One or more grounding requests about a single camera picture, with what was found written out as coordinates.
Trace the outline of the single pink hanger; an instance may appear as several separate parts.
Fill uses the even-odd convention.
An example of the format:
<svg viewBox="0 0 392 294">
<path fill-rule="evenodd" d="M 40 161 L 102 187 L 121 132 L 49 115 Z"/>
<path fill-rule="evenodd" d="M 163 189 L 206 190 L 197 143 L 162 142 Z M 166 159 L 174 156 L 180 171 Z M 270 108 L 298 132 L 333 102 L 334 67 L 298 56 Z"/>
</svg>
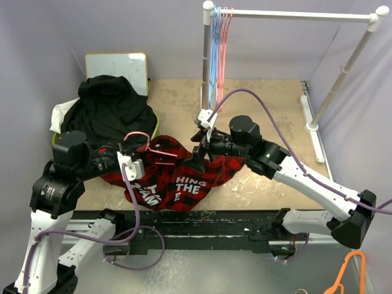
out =
<svg viewBox="0 0 392 294">
<path fill-rule="evenodd" d="M 152 137 L 146 132 L 132 131 L 123 138 L 124 143 L 135 137 L 141 137 L 142 142 L 135 147 L 134 153 L 146 166 L 174 166 L 178 160 L 179 142 L 169 135 Z"/>
</svg>

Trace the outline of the red black plaid shirt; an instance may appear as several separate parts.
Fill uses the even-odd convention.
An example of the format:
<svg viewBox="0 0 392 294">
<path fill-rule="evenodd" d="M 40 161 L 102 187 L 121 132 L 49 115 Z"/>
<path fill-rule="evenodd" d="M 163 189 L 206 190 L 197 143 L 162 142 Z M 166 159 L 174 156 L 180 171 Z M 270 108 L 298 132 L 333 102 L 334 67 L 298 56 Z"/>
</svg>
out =
<svg viewBox="0 0 392 294">
<path fill-rule="evenodd" d="M 135 200 L 127 189 L 124 195 L 128 202 L 152 210 L 190 211 L 211 189 L 231 180 L 245 164 L 243 158 L 217 156 L 213 162 L 203 161 L 206 169 L 201 174 L 182 164 L 191 152 L 175 138 L 160 135 L 150 141 L 149 147 L 159 152 L 147 150 L 145 144 L 137 148 L 136 155 L 143 161 L 145 175 L 130 180 Z"/>
</svg>

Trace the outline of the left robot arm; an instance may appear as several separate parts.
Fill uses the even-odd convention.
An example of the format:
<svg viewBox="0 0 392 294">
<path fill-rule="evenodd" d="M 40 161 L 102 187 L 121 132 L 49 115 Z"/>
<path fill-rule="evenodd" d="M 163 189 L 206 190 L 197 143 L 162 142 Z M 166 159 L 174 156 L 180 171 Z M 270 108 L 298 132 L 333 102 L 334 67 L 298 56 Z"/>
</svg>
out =
<svg viewBox="0 0 392 294">
<path fill-rule="evenodd" d="M 121 146 L 95 151 L 86 134 L 77 130 L 62 134 L 52 152 L 53 159 L 32 187 L 31 228 L 23 266 L 4 293 L 73 293 L 81 268 L 100 247 L 126 244 L 139 231 L 138 211 L 134 227 L 128 230 L 124 215 L 109 209 L 99 214 L 87 233 L 68 231 L 67 226 L 85 192 L 86 180 L 118 170 L 130 186 L 145 174 L 140 159 L 125 155 Z"/>
</svg>

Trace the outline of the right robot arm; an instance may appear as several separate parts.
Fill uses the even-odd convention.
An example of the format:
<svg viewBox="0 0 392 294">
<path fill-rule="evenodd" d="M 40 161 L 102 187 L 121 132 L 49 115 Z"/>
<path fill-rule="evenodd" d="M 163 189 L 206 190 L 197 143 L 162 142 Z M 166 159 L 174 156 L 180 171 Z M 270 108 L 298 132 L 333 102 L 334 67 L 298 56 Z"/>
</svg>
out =
<svg viewBox="0 0 392 294">
<path fill-rule="evenodd" d="M 229 122 L 230 133 L 214 126 L 217 116 L 201 110 L 195 119 L 199 131 L 191 138 L 198 146 L 183 165 L 206 173 L 205 156 L 232 156 L 245 160 L 257 175 L 289 186 L 322 206 L 321 210 L 282 208 L 273 222 L 273 235 L 287 239 L 298 233 L 330 235 L 341 245 L 359 249 L 374 218 L 376 196 L 357 192 L 295 161 L 294 156 L 277 143 L 265 140 L 259 125 L 249 116 L 239 115 Z"/>
</svg>

